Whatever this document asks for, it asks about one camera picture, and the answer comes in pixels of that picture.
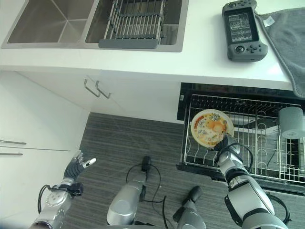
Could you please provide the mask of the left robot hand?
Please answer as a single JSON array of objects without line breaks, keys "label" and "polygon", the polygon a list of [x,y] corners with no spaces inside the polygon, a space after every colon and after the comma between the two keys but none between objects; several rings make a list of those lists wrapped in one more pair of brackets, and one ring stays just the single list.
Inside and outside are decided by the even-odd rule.
[{"label": "left robot hand", "polygon": [[69,164],[67,165],[63,179],[69,178],[74,181],[77,180],[78,176],[88,167],[92,166],[97,161],[96,158],[92,158],[90,160],[83,160],[83,152],[78,150],[76,154],[73,156]]}]

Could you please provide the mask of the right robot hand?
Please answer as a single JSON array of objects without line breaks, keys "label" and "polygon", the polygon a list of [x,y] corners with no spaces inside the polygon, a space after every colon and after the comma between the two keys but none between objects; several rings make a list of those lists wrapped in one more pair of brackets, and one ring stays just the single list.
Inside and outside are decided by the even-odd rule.
[{"label": "right robot hand", "polygon": [[216,146],[210,147],[208,149],[217,152],[218,155],[221,155],[224,152],[230,150],[240,154],[240,146],[237,144],[237,141],[227,134],[224,135],[222,141],[217,143]]}]

